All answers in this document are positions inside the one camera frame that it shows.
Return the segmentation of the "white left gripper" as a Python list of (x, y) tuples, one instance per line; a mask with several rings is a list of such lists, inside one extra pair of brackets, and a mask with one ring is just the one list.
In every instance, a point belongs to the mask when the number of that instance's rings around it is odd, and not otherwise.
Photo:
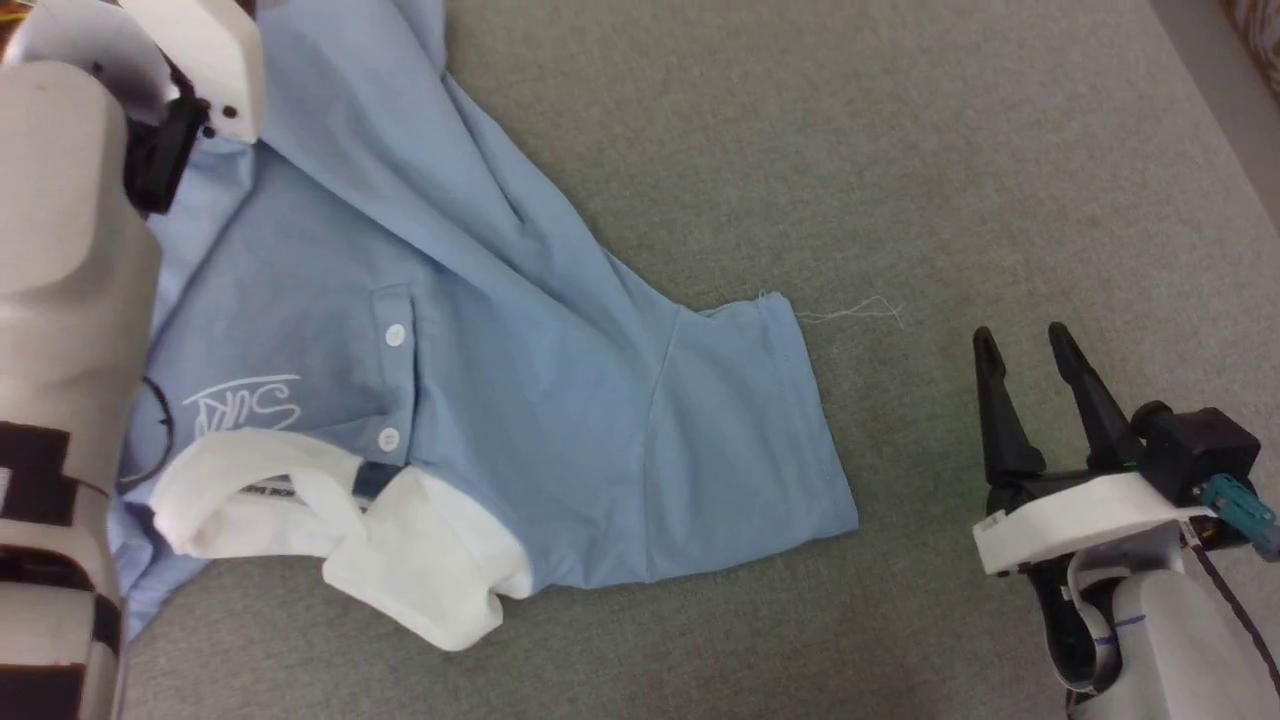
[(200, 137), (253, 145), (266, 113), (256, 0), (118, 0), (157, 51), (157, 92), (129, 110), (125, 193), (143, 214), (168, 213)]

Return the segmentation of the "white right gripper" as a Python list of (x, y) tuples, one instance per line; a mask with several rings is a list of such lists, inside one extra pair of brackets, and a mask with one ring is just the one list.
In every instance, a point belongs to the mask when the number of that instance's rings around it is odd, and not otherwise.
[(1020, 506), (1025, 484), (1043, 478), (1046, 461), (1021, 425), (995, 337), (986, 325), (975, 329), (972, 343), (988, 486), (986, 509), (997, 511), (973, 527), (986, 575), (1016, 571), (1024, 565), (1117, 541), (1167, 521), (1216, 515), (1199, 503), (1175, 506), (1134, 471), (1144, 446), (1129, 419), (1069, 328), (1052, 322), (1047, 334), (1089, 446), (1084, 469), (1056, 471), (1051, 477), (1096, 478)]

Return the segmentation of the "light blue polo shirt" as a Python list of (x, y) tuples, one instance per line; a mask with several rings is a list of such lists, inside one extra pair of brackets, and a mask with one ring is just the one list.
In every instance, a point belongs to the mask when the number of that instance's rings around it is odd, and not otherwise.
[(442, 0), (275, 0), (268, 122), (168, 214), (109, 534), (128, 634), (211, 559), (302, 555), (445, 651), (502, 597), (855, 530), (780, 293), (695, 311), (451, 78)]

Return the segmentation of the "brown patterned fabric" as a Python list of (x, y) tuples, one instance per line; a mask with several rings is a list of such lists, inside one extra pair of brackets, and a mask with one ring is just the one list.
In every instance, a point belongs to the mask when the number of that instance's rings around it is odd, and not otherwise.
[(1219, 4), (1280, 105), (1280, 0), (1219, 0)]

